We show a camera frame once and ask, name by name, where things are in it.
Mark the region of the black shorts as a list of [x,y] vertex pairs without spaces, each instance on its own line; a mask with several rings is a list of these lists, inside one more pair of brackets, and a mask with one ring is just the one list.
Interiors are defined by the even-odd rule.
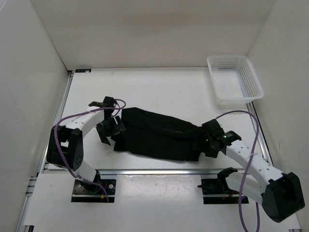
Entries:
[[137,107],[122,110],[121,120],[125,130],[111,137],[114,151],[161,160],[199,160],[197,138],[201,127]]

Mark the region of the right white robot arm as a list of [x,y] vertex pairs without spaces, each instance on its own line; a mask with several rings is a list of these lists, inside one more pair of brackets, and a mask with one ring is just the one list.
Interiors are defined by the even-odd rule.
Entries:
[[217,174],[212,182],[202,181],[200,188],[207,194],[238,192],[256,201],[274,222],[281,222],[305,207],[299,177],[268,164],[262,156],[251,152],[239,135],[225,132],[216,119],[202,124],[199,146],[206,156],[215,158],[219,152],[248,169],[245,177],[229,167]]

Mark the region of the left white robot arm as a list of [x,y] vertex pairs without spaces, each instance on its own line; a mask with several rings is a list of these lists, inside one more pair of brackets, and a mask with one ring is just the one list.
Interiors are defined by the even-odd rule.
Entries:
[[109,138],[125,130],[117,115],[126,102],[105,97],[102,102],[93,101],[86,111],[60,119],[51,129],[46,161],[54,166],[67,169],[70,174],[84,182],[90,193],[101,188],[99,173],[84,161],[85,136],[96,129],[100,141],[110,144]]

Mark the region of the white plastic mesh basket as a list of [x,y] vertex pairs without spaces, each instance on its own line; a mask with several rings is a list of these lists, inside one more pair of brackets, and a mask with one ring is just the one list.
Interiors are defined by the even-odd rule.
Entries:
[[242,105],[263,98],[262,86],[246,56],[209,56],[207,65],[219,105]]

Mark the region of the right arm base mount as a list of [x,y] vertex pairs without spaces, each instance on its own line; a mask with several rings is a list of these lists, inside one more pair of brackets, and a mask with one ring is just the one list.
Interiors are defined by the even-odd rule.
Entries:
[[198,188],[202,189],[203,204],[238,204],[239,192],[227,186],[226,178],[237,169],[229,167],[217,174],[216,178],[201,179]]

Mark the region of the aluminium right rail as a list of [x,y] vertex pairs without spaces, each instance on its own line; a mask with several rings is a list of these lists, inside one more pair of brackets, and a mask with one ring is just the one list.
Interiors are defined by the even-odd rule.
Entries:
[[[253,114],[254,118],[255,118],[254,119],[251,116],[251,121],[252,121],[252,124],[253,124],[253,127],[254,127],[254,131],[256,132],[256,130],[259,129],[258,138],[256,139],[255,143],[253,142],[255,144],[254,151],[257,153],[258,150],[259,150],[258,154],[260,154],[268,164],[270,164],[271,166],[274,166],[273,159],[271,157],[265,136],[263,134],[263,130],[261,128],[261,124],[260,124],[260,121],[258,119],[258,115],[257,115],[257,112],[255,110],[254,104],[251,102],[251,103],[246,104],[246,106],[247,106],[247,111],[250,112],[251,114]],[[258,218],[260,218],[261,213],[262,213],[262,207],[259,206],[259,216],[258,216]],[[290,217],[289,219],[291,219],[291,218],[299,224],[299,220],[298,220],[298,217],[296,215],[294,215],[294,217]],[[297,226],[289,226],[289,227],[291,227],[291,228],[288,229],[289,232],[302,232],[300,224],[299,224],[299,228]]]

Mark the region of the aluminium front rail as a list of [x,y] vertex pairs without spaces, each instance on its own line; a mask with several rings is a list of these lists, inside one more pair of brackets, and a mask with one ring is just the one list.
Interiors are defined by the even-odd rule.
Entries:
[[98,169],[101,175],[165,175],[165,174],[218,174],[223,169]]

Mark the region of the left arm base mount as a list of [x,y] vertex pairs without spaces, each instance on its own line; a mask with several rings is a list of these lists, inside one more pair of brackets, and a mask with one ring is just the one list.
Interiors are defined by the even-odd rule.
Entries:
[[89,184],[82,180],[75,179],[71,202],[73,203],[114,203],[116,192],[116,179],[95,177],[99,184]]

